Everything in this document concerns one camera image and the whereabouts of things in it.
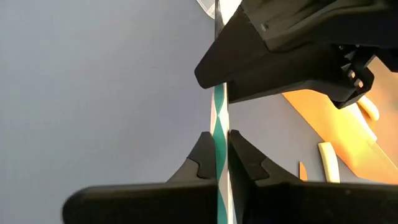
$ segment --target black mechanical part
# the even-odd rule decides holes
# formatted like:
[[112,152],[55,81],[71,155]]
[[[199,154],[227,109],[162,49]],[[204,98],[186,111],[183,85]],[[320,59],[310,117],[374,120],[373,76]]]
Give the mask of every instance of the black mechanical part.
[[228,162],[238,224],[398,222],[396,186],[302,182],[235,130]]
[[[343,108],[373,84],[358,58],[370,61],[380,47],[397,47],[396,9],[383,0],[244,0],[196,67],[196,78],[203,88],[227,82],[230,103],[310,89]],[[383,26],[371,30],[367,22]],[[388,35],[377,32],[384,28]]]
[[216,224],[217,191],[214,140],[205,132],[166,183],[88,187],[65,202],[63,221]]

